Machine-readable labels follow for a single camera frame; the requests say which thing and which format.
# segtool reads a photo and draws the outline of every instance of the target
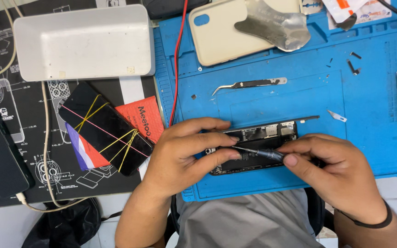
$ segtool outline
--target fingernail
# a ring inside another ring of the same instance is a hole
[[[233,154],[231,156],[229,156],[229,159],[235,160],[235,159],[241,159],[241,155],[240,154]]]
[[[233,141],[240,141],[239,137],[229,136]]]
[[[293,166],[296,166],[296,164],[298,163],[298,159],[294,155],[289,154],[286,157],[284,157],[283,162],[285,165],[287,165],[289,167],[293,167]]]

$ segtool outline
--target black phone with rubber bands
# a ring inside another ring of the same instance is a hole
[[[79,82],[59,115],[127,177],[153,151],[151,142],[86,82]]]

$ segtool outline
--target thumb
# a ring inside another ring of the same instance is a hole
[[[314,189],[332,180],[333,175],[307,161],[301,155],[291,153],[284,157],[284,165]]]
[[[198,180],[200,180],[218,165],[231,159],[240,158],[240,153],[234,149],[218,149],[214,153],[203,156],[201,159],[197,160],[187,169],[187,172],[193,177],[199,177]]]

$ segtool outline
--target white floor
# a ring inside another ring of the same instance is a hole
[[[381,195],[397,213],[397,178],[378,179],[377,184]],[[122,210],[130,194],[116,194],[98,197],[102,206],[103,216],[109,216]],[[31,211],[24,206],[10,206],[0,208],[0,247],[21,247],[25,237],[35,225],[41,213]],[[114,248],[114,232],[119,217],[102,223],[97,235],[83,248]],[[178,236],[175,234],[169,241],[168,247],[173,248]],[[337,239],[320,239],[326,248],[337,247]]]

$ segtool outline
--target black plastic bag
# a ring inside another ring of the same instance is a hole
[[[47,209],[56,208],[53,203],[45,205]],[[89,198],[61,211],[42,214],[22,248],[80,248],[100,226],[99,204],[96,198]]]

